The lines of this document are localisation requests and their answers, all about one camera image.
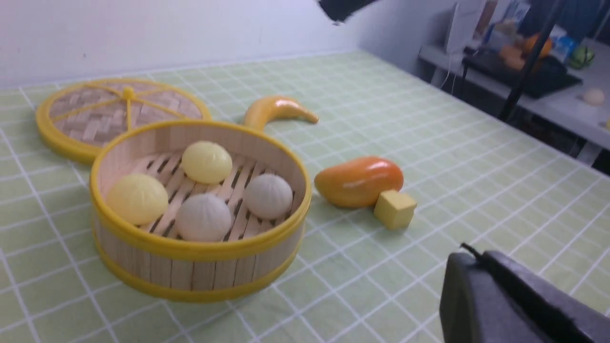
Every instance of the orange object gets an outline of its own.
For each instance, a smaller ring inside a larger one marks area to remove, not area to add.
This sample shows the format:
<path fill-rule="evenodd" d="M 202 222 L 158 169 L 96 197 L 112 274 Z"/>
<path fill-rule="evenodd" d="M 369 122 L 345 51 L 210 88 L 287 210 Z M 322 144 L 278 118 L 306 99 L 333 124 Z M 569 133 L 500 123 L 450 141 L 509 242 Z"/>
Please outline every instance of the orange object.
<path fill-rule="evenodd" d="M 523 51 L 519 48 L 517 48 L 516 46 L 512 46 L 512 45 L 504 45 L 502 47 L 502 49 L 500 50 L 500 57 L 502 57 L 502 59 L 506 60 L 510 57 L 513 58 L 521 58 L 521 55 L 523 54 Z"/>
<path fill-rule="evenodd" d="M 337 207 L 363 208 L 375 205 L 383 191 L 400 191 L 404 177 L 394 162 L 365 156 L 322 170 L 314 184 Z"/>
<path fill-rule="evenodd" d="M 514 70 L 521 70 L 523 69 L 523 66 L 525 66 L 525 60 L 521 57 L 508 57 L 507 59 L 504 59 L 504 63 Z"/>
<path fill-rule="evenodd" d="M 523 42 L 523 51 L 526 54 L 529 54 L 532 52 L 532 50 L 534 49 L 534 45 L 536 44 L 536 41 L 538 41 L 538 34 L 533 35 L 532 37 L 528 38 L 525 40 L 525 42 Z M 544 57 L 548 56 L 549 53 L 551 53 L 551 50 L 553 49 L 553 41 L 549 38 L 547 39 L 547 42 L 544 43 L 544 47 L 542 48 L 542 51 L 540 52 L 540 59 L 543 59 Z"/>

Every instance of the white wall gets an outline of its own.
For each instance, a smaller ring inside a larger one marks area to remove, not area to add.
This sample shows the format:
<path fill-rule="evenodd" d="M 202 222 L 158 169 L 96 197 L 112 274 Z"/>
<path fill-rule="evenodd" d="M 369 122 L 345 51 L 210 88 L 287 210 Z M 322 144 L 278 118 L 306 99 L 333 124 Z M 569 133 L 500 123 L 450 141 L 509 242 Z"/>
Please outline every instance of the white wall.
<path fill-rule="evenodd" d="M 381 0 L 377 26 L 363 35 L 362 47 L 426 81 L 434 72 L 418 60 L 424 44 L 444 44 L 453 6 L 458 0 Z M 510 0 L 498 0 L 492 22 L 504 15 Z"/>
<path fill-rule="evenodd" d="M 379 0 L 337 27 L 315 0 L 2 0 L 0 88 L 359 46 L 426 77 L 453 3 Z"/>

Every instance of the desk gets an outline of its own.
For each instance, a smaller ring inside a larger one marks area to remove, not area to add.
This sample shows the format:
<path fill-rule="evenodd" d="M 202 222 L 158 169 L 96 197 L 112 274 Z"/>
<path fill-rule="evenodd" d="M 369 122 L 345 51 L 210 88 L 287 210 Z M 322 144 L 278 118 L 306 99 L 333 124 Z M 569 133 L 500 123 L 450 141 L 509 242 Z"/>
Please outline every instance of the desk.
<path fill-rule="evenodd" d="M 610 119 L 610 101 L 607 100 L 602 107 L 592 107 L 578 97 L 591 87 L 600 88 L 607 97 L 610 96 L 610 68 L 605 65 L 605 61 L 610 58 L 610 47 L 595 41 L 586 41 L 586 44 L 595 51 L 595 62 L 589 68 L 569 71 L 570 74 L 581 78 L 583 85 L 541 99 L 523 95 L 518 105 L 586 139 L 587 144 L 578 155 L 578 160 L 592 165 L 603 148 L 610 150 L 610 131 L 602 125 Z M 463 55 L 448 56 L 441 46 L 423 46 L 419 57 L 437 67 L 431 82 L 437 87 L 445 79 L 449 65 L 452 73 L 462 73 Z M 506 98 L 511 91 L 504 84 L 475 70 L 468 71 L 466 80 L 502 98 Z"/>
<path fill-rule="evenodd" d="M 139 77 L 188 90 L 214 120 L 233 123 L 260 96 L 297 97 L 320 122 L 276 121 L 265 132 L 312 179 L 358 156 L 395 161 L 418 201 L 411 225 L 388 231 L 371 209 L 337 209 L 314 188 L 299 254 L 271 287 L 212 305 L 160 301 L 104 268 L 89 168 L 38 138 L 32 108 L 56 85 L 0 90 L 0 342 L 441 343 L 445 265 L 461 242 L 503 251 L 610 313 L 610 178 L 377 57 Z"/>

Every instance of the green ball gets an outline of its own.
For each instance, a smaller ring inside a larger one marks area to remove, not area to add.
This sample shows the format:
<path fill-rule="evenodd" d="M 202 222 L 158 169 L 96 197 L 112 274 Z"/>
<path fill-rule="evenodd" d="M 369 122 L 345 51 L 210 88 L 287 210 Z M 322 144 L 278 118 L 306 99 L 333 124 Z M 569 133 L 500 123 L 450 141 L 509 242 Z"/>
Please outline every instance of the green ball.
<path fill-rule="evenodd" d="M 570 56 L 570 67 L 582 69 L 591 65 L 595 59 L 595 52 L 587 46 L 581 45 Z"/>

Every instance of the bamboo steamer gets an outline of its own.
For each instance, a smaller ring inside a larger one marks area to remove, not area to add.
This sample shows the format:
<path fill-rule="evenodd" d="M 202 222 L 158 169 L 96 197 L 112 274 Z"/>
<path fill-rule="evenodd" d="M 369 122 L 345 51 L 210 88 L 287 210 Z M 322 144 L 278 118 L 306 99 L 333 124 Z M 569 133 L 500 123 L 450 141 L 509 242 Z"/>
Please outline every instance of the bamboo steamer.
<path fill-rule="evenodd" d="M 36 110 L 43 141 L 56 153 L 91 164 L 101 147 L 140 126 L 178 119 L 211 120 L 206 105 L 170 85 L 99 79 L 52 94 Z"/>
<path fill-rule="evenodd" d="M 233 170 L 219 185 L 184 175 L 182 152 L 199 140 L 216 142 L 233 157 Z M 149 174 L 168 191 L 167 211 L 150 225 L 125 222 L 104 201 L 112 184 L 130 173 Z M 264 221 L 242 206 L 245 186 L 261 173 L 290 184 L 294 201 L 286 217 Z M 95 159 L 90 192 L 95 244 L 111 272 L 156 297 L 203 302 L 241 297 L 279 277 L 299 249 L 312 197 L 303 164 L 283 144 L 243 126 L 200 120 L 154 123 L 120 135 Z M 184 200 L 204 192 L 224 199 L 234 213 L 223 242 L 187 242 L 173 228 Z"/>

